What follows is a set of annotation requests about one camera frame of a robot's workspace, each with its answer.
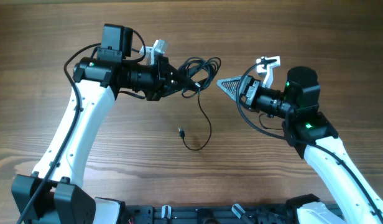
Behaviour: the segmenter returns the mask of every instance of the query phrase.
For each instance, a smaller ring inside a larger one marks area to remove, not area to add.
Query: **table surface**
[[[257,57],[281,56],[273,88],[287,71],[314,68],[320,109],[351,159],[383,198],[383,4],[348,1],[180,1],[0,6],[0,223],[19,215],[16,174],[29,175],[67,107],[64,62],[100,42],[104,23],[169,42],[174,67],[191,56],[222,59],[216,79],[240,75]],[[101,125],[85,170],[91,196],[129,205],[282,203],[313,193],[333,201],[321,179],[286,142],[259,134],[216,80],[197,99],[147,102],[120,95]],[[257,122],[257,114],[248,113]],[[268,126],[280,120],[264,119]]]

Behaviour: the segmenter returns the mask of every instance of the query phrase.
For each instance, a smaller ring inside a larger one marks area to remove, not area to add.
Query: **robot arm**
[[[279,65],[279,57],[262,57],[255,66],[263,81],[256,80],[246,72],[241,77],[218,80],[218,86],[234,101],[237,102],[238,97],[238,102],[243,107],[265,112],[270,118],[278,116],[284,119],[284,137],[275,134],[271,136],[286,140],[318,173],[348,223],[383,223],[383,200],[357,170],[335,128],[318,112],[320,85],[316,72],[307,67],[291,69],[285,89],[281,92],[270,89],[272,68]],[[243,113],[242,116],[251,123]],[[250,125],[264,134],[267,133],[253,124]],[[324,204],[312,200],[296,206],[294,212],[298,215],[298,220],[307,223],[343,222],[336,216],[328,215],[329,211],[322,206]]]

